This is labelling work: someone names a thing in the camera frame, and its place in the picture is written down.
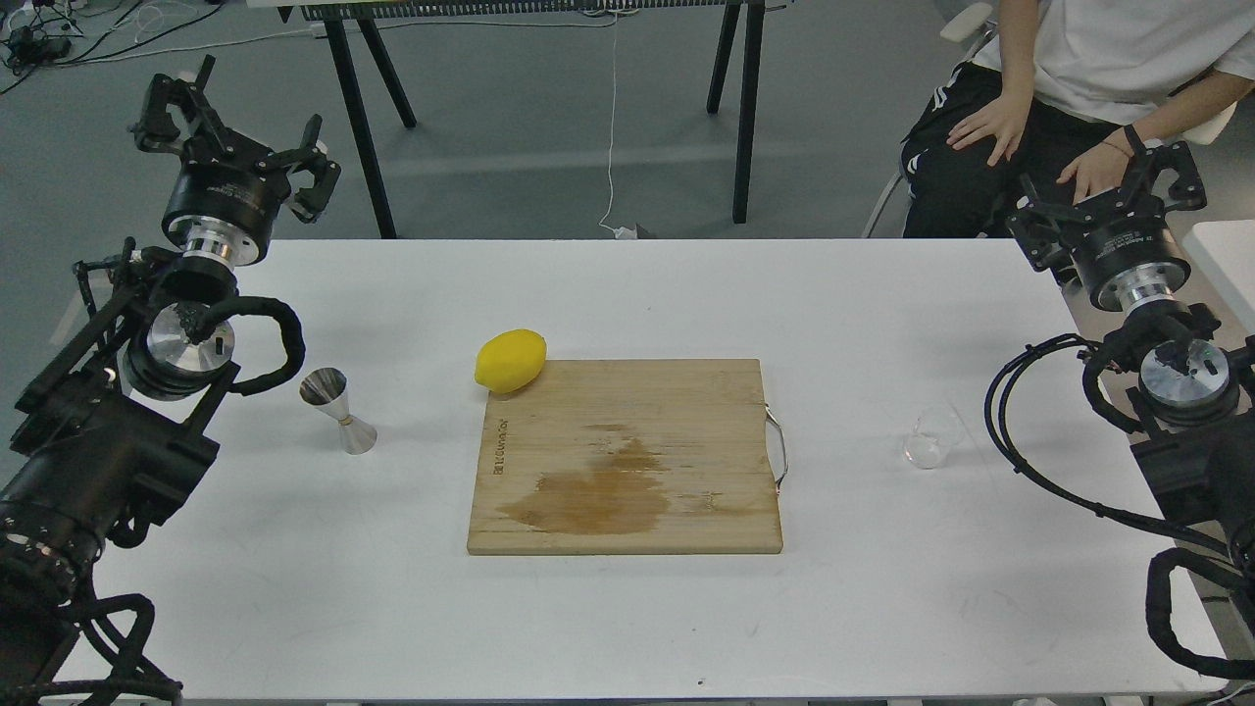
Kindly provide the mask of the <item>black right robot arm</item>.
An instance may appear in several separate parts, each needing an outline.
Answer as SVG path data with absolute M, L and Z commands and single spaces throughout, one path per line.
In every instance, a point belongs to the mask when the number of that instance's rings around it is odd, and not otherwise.
M 1145 621 L 1152 642 L 1173 662 L 1211 678 L 1251 681 L 1251 660 L 1196 655 L 1173 632 L 1171 576 L 1183 569 L 1237 602 L 1252 622 L 1252 344 L 1215 344 L 1219 317 L 1205 303 L 1182 303 L 1191 268 L 1166 224 L 1173 211 L 1202 209 L 1207 199 L 1182 140 L 1145 143 L 1124 135 L 1132 161 L 1124 181 L 1079 202 L 1050 204 L 1022 177 L 1019 207 L 1007 216 L 1037 272 L 1079 278 L 1089 303 L 1124 322 L 1098 341 L 1078 334 L 1028 345 L 991 380 L 984 424 L 1014 472 L 1096 517 L 1178 540 L 1148 567 Z M 1010 393 L 1029 367 L 1060 350 L 1079 351 L 1081 393 L 1092 411 L 1128 434 L 1132 451 L 1161 510 L 1160 518 L 1109 508 L 1045 478 L 1010 436 Z

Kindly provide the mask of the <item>person's right hand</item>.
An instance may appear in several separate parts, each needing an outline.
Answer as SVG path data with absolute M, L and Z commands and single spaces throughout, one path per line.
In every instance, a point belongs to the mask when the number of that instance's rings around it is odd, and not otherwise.
M 961 150 L 981 140 L 991 140 L 991 148 L 986 153 L 986 166 L 996 167 L 1001 162 L 1010 161 L 1022 147 L 1030 103 L 1032 99 L 1023 95 L 999 95 L 986 103 L 986 107 L 973 112 L 973 115 L 963 118 L 958 125 L 953 125 L 946 144 Z

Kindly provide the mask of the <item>person's left hand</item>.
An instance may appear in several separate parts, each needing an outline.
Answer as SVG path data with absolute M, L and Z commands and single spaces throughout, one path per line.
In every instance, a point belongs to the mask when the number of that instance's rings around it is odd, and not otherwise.
M 1127 148 L 1103 140 L 1065 166 L 1055 178 L 1058 186 L 1071 184 L 1072 204 L 1124 183 L 1132 153 Z

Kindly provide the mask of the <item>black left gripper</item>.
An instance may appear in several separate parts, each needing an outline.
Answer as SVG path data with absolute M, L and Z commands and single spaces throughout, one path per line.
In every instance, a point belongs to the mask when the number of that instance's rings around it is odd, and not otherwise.
M 274 152 L 228 144 L 223 148 L 223 120 L 205 89 L 216 56 L 206 55 L 192 79 L 152 76 L 141 117 L 129 127 L 136 147 L 147 153 L 179 155 L 179 174 L 162 219 L 164 236 L 188 250 L 201 229 L 223 234 L 225 260 L 248 267 L 269 255 L 279 207 L 312 224 L 326 212 L 341 176 L 319 140 L 323 117 L 312 115 L 300 144 Z M 291 176 L 310 176 L 311 183 L 294 189 Z

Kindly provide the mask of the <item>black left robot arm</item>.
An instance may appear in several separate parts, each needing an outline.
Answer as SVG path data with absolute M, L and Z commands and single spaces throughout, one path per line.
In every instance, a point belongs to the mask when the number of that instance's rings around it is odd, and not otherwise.
M 236 270 L 269 255 L 279 209 L 312 223 L 340 174 L 311 117 L 276 150 L 223 124 L 196 76 L 153 76 L 137 147 L 179 157 L 166 207 L 167 247 L 75 265 L 88 322 L 18 399 L 13 450 L 25 465 L 3 490 L 3 702 L 125 693 L 171 705 L 182 683 L 144 655 L 154 606 L 98 597 L 107 544 L 141 545 L 215 464 L 206 429 L 230 394 L 295 377 L 306 354 L 297 313 L 238 293 Z

